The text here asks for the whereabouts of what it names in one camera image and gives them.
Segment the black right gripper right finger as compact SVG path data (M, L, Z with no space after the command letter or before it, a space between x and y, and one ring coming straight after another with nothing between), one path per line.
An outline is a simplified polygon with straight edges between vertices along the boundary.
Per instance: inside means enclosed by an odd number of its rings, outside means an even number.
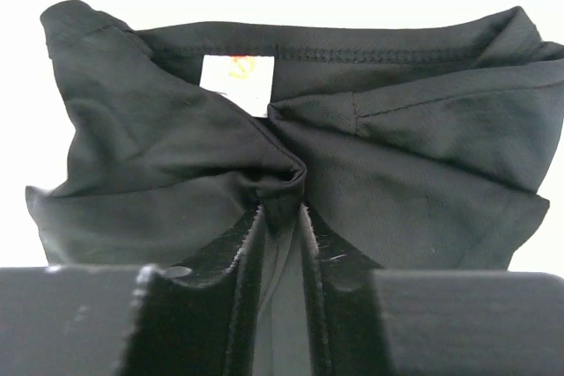
M301 209L314 375L560 375L563 281L384 269Z

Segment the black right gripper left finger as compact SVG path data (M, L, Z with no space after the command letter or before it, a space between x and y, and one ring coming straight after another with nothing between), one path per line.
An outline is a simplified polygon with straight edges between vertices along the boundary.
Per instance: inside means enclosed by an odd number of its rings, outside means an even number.
M249 375L262 208L168 269L1 271L4 375Z

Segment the black t-shirt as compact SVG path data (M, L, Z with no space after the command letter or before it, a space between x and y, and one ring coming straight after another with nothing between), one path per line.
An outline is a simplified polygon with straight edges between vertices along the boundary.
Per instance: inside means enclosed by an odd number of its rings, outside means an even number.
M507 271L549 203L563 47L523 9L431 29L41 14L75 135L26 203L54 265L168 269L264 213L249 375L314 375L301 209L392 270Z

